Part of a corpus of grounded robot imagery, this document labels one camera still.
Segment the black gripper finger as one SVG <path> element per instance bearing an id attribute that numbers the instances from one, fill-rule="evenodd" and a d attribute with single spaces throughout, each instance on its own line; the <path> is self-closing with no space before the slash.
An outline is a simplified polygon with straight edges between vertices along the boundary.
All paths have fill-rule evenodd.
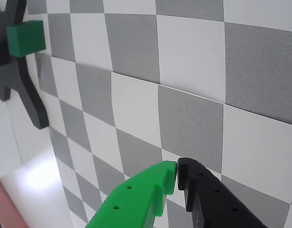
<path id="1" fill-rule="evenodd" d="M 264 228 L 211 171 L 191 158 L 178 159 L 178 189 L 195 228 Z"/>

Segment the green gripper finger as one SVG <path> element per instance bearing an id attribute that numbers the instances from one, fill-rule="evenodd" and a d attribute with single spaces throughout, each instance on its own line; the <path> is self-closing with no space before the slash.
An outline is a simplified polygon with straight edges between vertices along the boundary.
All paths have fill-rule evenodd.
<path id="1" fill-rule="evenodd" d="M 177 176 L 175 161 L 162 161 L 117 186 L 86 225 L 88 228 L 151 228 L 163 214 Z"/>

